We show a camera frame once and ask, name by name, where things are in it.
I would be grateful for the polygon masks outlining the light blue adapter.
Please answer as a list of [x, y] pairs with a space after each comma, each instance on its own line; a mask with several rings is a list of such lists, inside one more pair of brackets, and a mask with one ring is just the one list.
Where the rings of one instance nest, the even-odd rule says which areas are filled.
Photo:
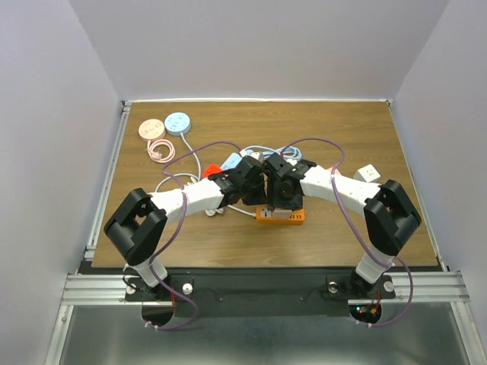
[[[251, 145], [245, 148], [245, 154], [250, 155], [253, 157], [257, 157], [259, 160], [266, 159], [270, 157], [272, 154], [282, 154], [285, 159], [290, 160], [300, 160], [303, 155], [299, 148], [296, 147], [281, 147], [277, 149], [273, 149], [266, 146], [260, 145]], [[232, 153], [230, 156], [222, 163], [220, 168], [222, 170], [229, 170], [235, 168], [243, 158], [242, 153]]]

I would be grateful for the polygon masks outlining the orange power strip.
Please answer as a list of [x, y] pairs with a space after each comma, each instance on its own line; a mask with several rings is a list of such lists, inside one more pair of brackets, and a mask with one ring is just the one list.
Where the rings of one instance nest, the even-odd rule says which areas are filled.
[[304, 209], [292, 211], [276, 208], [272, 211], [266, 206], [259, 206], [256, 208], [256, 220], [264, 224], [302, 225], [305, 213]]

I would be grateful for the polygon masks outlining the light blue round power strip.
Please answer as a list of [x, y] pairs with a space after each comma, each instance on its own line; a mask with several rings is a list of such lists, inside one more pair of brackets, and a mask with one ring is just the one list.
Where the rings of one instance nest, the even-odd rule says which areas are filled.
[[[192, 120], [187, 113], [176, 111], [167, 114], [166, 116], [154, 116], [151, 117], [152, 119], [159, 119], [164, 123], [166, 129], [165, 138], [173, 143], [175, 147], [176, 153], [175, 157], [171, 162], [174, 162], [176, 157], [179, 157], [183, 154], [183, 152], [190, 152], [193, 150], [193, 146], [189, 143], [187, 135], [191, 131], [192, 128]], [[181, 146], [184, 146], [183, 149], [177, 148], [176, 140], [178, 140]], [[199, 159], [198, 154], [192, 153], [190, 154], [193, 158], [193, 162], [195, 162], [196, 170], [193, 172], [183, 171], [179, 173], [174, 173], [176, 178], [182, 179], [182, 181], [186, 180], [187, 185], [191, 185], [192, 183], [197, 183], [202, 178], [202, 163]], [[153, 192], [160, 192], [161, 188], [167, 185], [171, 181], [170, 177], [164, 176], [162, 177], [157, 184], [153, 185]]]

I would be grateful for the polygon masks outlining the white cube socket adapter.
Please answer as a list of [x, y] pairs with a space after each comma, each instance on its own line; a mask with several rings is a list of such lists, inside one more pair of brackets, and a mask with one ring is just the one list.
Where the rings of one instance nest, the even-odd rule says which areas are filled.
[[357, 169], [353, 175], [353, 179], [364, 183], [378, 183], [380, 178], [380, 173], [372, 164]]

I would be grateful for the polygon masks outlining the red cube adapter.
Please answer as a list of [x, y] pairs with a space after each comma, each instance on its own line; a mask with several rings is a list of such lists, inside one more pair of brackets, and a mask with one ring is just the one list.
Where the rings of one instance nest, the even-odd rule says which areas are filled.
[[209, 176], [213, 174], [220, 173], [222, 171], [222, 168], [216, 164], [210, 164], [208, 167], [202, 172], [202, 178], [208, 178]]

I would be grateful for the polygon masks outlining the pink round power strip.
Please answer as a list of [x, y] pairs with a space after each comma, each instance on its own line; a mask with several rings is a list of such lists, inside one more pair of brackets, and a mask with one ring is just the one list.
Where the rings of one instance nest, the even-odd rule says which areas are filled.
[[173, 143], [165, 138], [166, 129], [159, 119], [146, 119], [138, 127], [140, 138], [146, 142], [146, 152], [155, 163], [166, 164], [175, 157]]

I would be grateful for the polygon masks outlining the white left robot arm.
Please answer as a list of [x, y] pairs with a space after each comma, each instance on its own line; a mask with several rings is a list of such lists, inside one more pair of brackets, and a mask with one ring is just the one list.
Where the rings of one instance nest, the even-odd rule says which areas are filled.
[[266, 201], [262, 170], [237, 169], [214, 173], [182, 189], [147, 193], [133, 189], [105, 223], [103, 231], [126, 264], [136, 270], [143, 291], [154, 300], [169, 292], [167, 270], [154, 257], [164, 228], [205, 210], [233, 205], [238, 201], [260, 205]]

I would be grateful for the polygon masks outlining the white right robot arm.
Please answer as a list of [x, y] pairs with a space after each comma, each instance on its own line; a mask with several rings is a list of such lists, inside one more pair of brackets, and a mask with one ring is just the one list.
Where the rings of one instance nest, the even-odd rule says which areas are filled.
[[277, 154], [264, 161], [271, 208], [304, 196], [336, 203], [364, 255], [350, 276], [350, 288], [360, 297], [377, 289], [377, 281], [393, 264], [422, 223], [405, 189], [395, 180], [363, 182], [307, 161], [290, 163]]

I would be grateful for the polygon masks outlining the pink patterned cube adapter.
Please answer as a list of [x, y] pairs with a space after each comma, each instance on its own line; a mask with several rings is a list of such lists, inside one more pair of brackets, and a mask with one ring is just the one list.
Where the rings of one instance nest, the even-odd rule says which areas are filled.
[[288, 209], [277, 209], [272, 211], [272, 218], [276, 220], [288, 220], [292, 216], [292, 210]]

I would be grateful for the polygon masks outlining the pink cube socket adapter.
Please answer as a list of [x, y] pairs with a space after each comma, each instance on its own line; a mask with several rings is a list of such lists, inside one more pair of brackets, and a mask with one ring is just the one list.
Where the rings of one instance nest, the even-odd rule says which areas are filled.
[[335, 171], [335, 172], [334, 172], [335, 174], [339, 174], [339, 170], [338, 170], [338, 169], [333, 169], [332, 167], [327, 168], [326, 170], [327, 170], [327, 171], [329, 171], [330, 173], [331, 173], [332, 171]]

